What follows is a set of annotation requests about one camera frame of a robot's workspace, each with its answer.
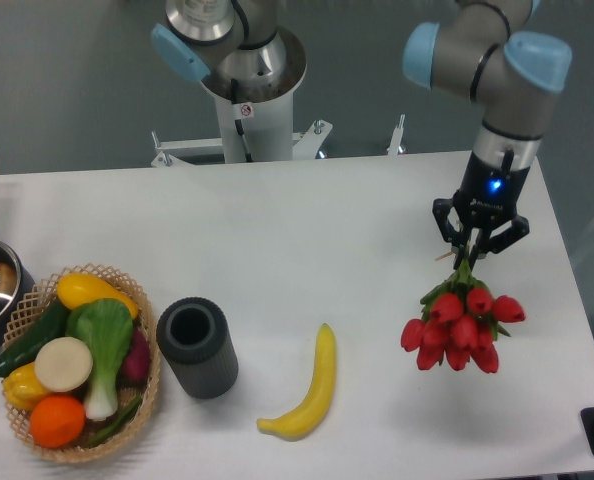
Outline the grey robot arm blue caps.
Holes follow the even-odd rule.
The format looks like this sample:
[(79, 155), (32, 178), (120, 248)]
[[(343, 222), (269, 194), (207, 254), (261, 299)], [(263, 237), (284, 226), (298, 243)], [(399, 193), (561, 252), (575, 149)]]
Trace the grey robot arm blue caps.
[[(402, 68), (413, 83), (484, 109), (455, 194), (432, 212), (457, 265), (473, 265), (528, 234), (516, 204), (572, 61), (562, 40), (525, 29), (534, 1), (463, 1), (449, 26), (422, 23)], [(170, 1), (151, 42), (179, 77), (212, 96), (229, 163), (313, 157), (318, 143), (293, 133), (293, 94), (305, 50), (280, 26), (273, 1)]]

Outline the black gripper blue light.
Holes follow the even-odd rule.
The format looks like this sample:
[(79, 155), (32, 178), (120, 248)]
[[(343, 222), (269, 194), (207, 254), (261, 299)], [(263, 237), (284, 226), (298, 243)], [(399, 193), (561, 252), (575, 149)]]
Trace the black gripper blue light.
[[(530, 168), (506, 171), (503, 166), (508, 166), (508, 163), (490, 165), (472, 152), (453, 200), (438, 198), (433, 201), (435, 222), (443, 240), (455, 254), (454, 268), (459, 268), (468, 257), (468, 229), (479, 229), (469, 255), (470, 263), (483, 259), (489, 253), (502, 252), (530, 232), (528, 220), (516, 215), (516, 204)], [(457, 227), (450, 220), (453, 207), (461, 223)], [(492, 235), (494, 229), (508, 221), (510, 223), (505, 230)]]

